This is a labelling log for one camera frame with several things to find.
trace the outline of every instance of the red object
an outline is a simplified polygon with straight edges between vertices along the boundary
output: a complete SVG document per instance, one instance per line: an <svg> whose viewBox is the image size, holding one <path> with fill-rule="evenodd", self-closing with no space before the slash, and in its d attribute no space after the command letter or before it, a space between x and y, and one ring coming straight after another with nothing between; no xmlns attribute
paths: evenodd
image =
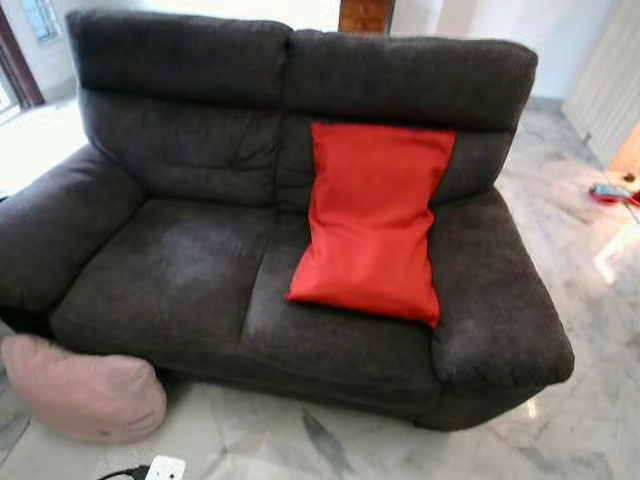
<svg viewBox="0 0 640 480"><path fill-rule="evenodd" d="M427 204L455 134L322 123L312 133L311 245L286 298L435 327Z"/></svg>
<svg viewBox="0 0 640 480"><path fill-rule="evenodd" d="M591 190L589 191L589 196L594 202L599 203L600 205L615 205L616 203L620 203L624 200L622 197L606 197L602 195L596 195Z"/></svg>
<svg viewBox="0 0 640 480"><path fill-rule="evenodd" d="M629 203L634 207L640 208L640 190L634 193L629 199Z"/></svg>

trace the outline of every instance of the white marble floor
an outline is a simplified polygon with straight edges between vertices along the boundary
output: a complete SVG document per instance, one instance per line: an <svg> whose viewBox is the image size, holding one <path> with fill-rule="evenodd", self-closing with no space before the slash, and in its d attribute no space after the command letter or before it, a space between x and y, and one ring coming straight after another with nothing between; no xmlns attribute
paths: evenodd
<svg viewBox="0 0 640 480"><path fill-rule="evenodd" d="M565 384L472 430L405 422L213 385L170 391L171 414L127 447L80 444L31 421L0 479L87 480L147 463L187 460L188 479L640 478L640 242L614 255L608 284L594 266L627 222L586 191L601 167L551 106L525 112L498 179L576 353ZM0 451L28 417L0 382Z"/></svg>
<svg viewBox="0 0 640 480"><path fill-rule="evenodd" d="M86 142L75 100L0 124L0 198L24 188Z"/></svg>

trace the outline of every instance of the electrical outlet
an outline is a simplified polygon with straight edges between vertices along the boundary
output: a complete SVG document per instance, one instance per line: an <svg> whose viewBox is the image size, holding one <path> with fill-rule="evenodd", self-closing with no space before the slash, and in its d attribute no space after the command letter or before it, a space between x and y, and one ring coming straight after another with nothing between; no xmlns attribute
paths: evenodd
<svg viewBox="0 0 640 480"><path fill-rule="evenodd" d="M185 468L184 460L156 455L145 480L182 480Z"/></svg>

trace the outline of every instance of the pink cushion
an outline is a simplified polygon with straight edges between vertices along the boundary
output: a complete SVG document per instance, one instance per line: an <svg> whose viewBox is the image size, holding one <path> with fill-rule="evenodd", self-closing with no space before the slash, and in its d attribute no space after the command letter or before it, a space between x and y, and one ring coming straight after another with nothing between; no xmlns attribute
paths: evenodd
<svg viewBox="0 0 640 480"><path fill-rule="evenodd" d="M145 360L76 355L30 335L5 338L2 360L33 415L70 437L132 442L164 420L166 395Z"/></svg>

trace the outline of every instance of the sofa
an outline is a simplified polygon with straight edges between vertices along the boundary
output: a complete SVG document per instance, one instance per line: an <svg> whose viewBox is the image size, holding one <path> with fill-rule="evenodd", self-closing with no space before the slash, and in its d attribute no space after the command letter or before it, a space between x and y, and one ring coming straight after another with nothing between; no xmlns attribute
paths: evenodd
<svg viewBox="0 0 640 480"><path fill-rule="evenodd" d="M535 53L158 13L67 25L89 142L0 204L15 331L445 431L569 378L571 345L493 186ZM284 299L310 242L312 121L456 131L430 203L435 330Z"/></svg>

